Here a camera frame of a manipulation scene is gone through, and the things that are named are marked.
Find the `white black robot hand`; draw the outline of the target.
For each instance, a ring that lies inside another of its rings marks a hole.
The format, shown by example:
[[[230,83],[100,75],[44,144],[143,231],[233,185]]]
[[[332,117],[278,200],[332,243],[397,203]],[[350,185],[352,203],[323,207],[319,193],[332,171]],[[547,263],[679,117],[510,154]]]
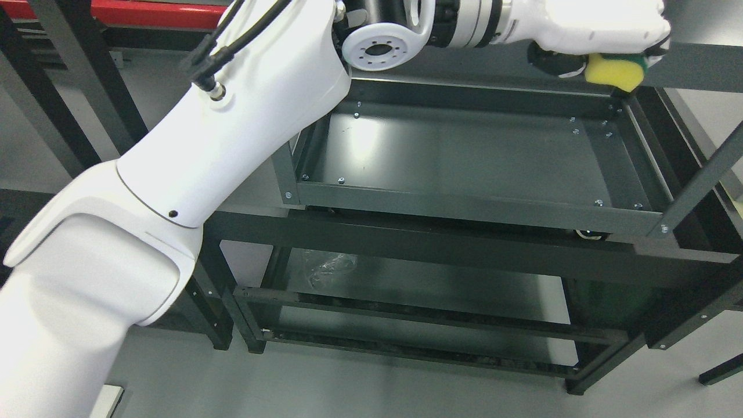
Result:
[[[582,74],[589,55],[642,55],[670,37],[662,1],[508,1],[490,41],[528,41],[527,61],[546,74]]]

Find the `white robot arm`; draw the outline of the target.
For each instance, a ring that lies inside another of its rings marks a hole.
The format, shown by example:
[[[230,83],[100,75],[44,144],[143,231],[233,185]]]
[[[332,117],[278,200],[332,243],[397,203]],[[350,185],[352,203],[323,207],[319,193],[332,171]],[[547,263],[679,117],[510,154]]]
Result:
[[[120,158],[85,170],[3,264],[2,416],[86,417],[128,329],[172,306],[207,218],[289,138],[345,98],[339,1],[235,1],[194,81]]]

